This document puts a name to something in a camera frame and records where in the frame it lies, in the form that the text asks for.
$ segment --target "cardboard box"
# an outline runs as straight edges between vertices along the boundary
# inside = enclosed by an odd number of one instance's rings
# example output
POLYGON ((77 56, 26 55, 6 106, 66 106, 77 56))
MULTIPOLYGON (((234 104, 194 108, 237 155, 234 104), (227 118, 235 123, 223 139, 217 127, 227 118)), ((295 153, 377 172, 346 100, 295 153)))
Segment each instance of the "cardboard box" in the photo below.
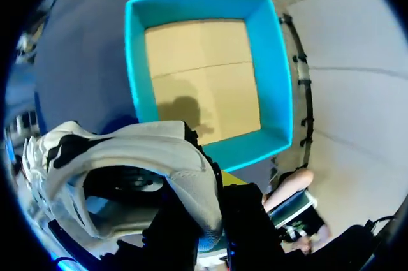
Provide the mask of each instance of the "cardboard box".
POLYGON ((147 29, 145 38, 161 120, 186 121, 202 145, 260 129, 243 21, 177 22, 147 29))

